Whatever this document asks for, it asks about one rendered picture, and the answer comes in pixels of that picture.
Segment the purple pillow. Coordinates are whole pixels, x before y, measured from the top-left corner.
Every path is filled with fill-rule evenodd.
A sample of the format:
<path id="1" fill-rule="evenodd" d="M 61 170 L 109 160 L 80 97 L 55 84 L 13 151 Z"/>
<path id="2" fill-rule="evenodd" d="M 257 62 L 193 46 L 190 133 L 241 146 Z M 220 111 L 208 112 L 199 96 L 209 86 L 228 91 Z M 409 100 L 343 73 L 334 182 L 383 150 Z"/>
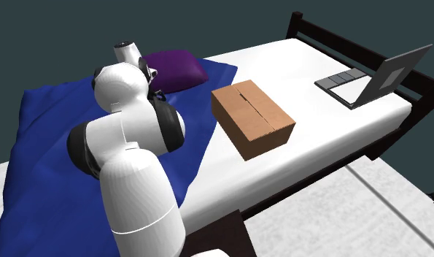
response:
<path id="1" fill-rule="evenodd" d="M 198 59 L 187 50 L 167 50 L 144 55 L 149 68 L 158 74 L 150 87 L 153 91 L 162 90 L 165 94 L 187 90 L 209 78 Z"/>

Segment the brown cardboard box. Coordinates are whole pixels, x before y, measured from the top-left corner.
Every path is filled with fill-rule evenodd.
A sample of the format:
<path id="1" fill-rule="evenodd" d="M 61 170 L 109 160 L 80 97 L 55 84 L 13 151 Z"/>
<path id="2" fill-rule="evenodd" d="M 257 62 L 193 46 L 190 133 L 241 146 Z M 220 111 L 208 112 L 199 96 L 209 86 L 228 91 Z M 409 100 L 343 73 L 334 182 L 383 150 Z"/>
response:
<path id="1" fill-rule="evenodd" d="M 295 126 L 252 80 L 213 90 L 211 104 L 213 116 L 245 161 L 286 144 Z"/>

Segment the blue blanket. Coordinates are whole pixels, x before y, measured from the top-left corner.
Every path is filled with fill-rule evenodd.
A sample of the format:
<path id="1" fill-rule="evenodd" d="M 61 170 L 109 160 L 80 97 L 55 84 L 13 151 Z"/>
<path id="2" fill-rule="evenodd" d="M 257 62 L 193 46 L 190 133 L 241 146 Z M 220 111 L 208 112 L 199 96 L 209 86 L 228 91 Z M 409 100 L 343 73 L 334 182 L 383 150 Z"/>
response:
<path id="1" fill-rule="evenodd" d="M 209 79 L 166 98 L 185 121 L 185 142 L 160 162 L 178 203 L 198 173 L 216 121 L 210 96 L 233 82 L 237 68 L 200 60 Z M 99 183 L 69 157 L 70 130 L 104 115 L 90 78 L 28 90 L 3 191 L 0 257 L 120 257 Z"/>

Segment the dark robot stand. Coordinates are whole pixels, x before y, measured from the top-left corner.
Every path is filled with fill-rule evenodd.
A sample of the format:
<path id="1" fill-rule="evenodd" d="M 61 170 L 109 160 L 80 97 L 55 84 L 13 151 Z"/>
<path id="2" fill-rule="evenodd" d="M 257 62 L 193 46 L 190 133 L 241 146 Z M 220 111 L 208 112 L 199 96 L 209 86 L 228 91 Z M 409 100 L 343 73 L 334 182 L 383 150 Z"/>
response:
<path id="1" fill-rule="evenodd" d="M 179 257 L 220 249 L 230 257 L 257 257 L 239 210 L 186 236 Z"/>

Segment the grey open laptop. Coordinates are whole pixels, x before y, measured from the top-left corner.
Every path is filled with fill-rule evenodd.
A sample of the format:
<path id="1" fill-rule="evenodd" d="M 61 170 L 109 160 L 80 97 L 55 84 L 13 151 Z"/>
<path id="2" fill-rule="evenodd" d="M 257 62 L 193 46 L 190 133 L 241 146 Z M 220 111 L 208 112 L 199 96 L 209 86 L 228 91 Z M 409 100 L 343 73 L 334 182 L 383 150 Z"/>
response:
<path id="1" fill-rule="evenodd" d="M 392 93 L 432 46 L 425 45 L 383 60 L 373 76 L 353 68 L 315 81 L 314 84 L 353 110 Z"/>

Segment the white bed with dark frame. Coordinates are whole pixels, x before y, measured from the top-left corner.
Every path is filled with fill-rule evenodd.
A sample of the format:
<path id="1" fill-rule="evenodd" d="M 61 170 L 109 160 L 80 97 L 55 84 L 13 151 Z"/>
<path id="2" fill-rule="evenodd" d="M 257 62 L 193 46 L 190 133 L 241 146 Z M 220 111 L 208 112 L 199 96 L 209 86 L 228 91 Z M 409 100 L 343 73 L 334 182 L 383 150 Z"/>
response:
<path id="1" fill-rule="evenodd" d="M 294 12 L 285 39 L 214 57 L 237 67 L 296 122 L 286 145 L 244 161 L 217 127 L 180 208 L 188 233 L 239 210 L 250 218 L 360 156 L 379 157 L 434 109 L 434 79 L 412 71 L 396 91 L 350 110 L 315 82 L 356 61 L 376 69 L 383 56 Z"/>

